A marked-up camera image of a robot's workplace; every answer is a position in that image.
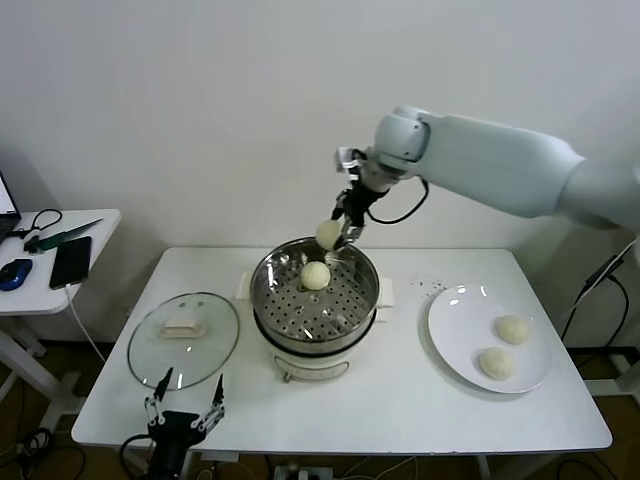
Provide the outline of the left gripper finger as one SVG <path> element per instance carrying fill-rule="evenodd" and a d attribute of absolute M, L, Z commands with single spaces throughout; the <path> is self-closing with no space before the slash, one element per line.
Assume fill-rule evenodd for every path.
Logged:
<path fill-rule="evenodd" d="M 164 377 L 158 382 L 153 394 L 151 396 L 147 396 L 144 400 L 148 426 L 156 426 L 164 423 L 164 416 L 161 411 L 161 402 L 167 392 L 172 374 L 173 368 L 170 367 Z"/>
<path fill-rule="evenodd" d="M 216 389 L 208 411 L 191 423 L 199 432 L 210 433 L 225 416 L 223 375 L 219 376 Z"/>

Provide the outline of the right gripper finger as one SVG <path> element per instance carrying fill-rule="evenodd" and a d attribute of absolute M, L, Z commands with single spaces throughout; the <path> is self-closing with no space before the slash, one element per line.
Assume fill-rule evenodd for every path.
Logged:
<path fill-rule="evenodd" d="M 363 227 L 353 226 L 350 223 L 345 223 L 340 231 L 338 237 L 338 250 L 343 250 L 349 245 L 354 244 L 361 236 Z"/>
<path fill-rule="evenodd" d="M 346 202 L 350 199 L 351 190 L 345 189 L 341 191 L 336 197 L 335 206 L 331 212 L 332 220 L 339 220 L 345 214 Z"/>

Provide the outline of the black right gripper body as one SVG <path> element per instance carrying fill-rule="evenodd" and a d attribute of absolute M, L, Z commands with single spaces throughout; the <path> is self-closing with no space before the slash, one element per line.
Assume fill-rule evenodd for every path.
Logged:
<path fill-rule="evenodd" d="M 351 182 L 344 200 L 344 214 L 350 225 L 356 228 L 364 227 L 364 215 L 370 206 L 381 198 L 381 193 L 371 190 L 361 180 Z"/>

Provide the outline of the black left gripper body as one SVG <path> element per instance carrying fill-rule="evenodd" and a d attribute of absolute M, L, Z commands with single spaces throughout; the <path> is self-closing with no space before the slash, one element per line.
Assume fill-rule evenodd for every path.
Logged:
<path fill-rule="evenodd" d="M 188 450 L 203 441 L 206 433 L 192 426 L 193 422 L 199 422 L 199 415 L 195 413 L 167 410 L 163 420 L 148 428 L 155 444 L 148 474 L 180 475 Z"/>

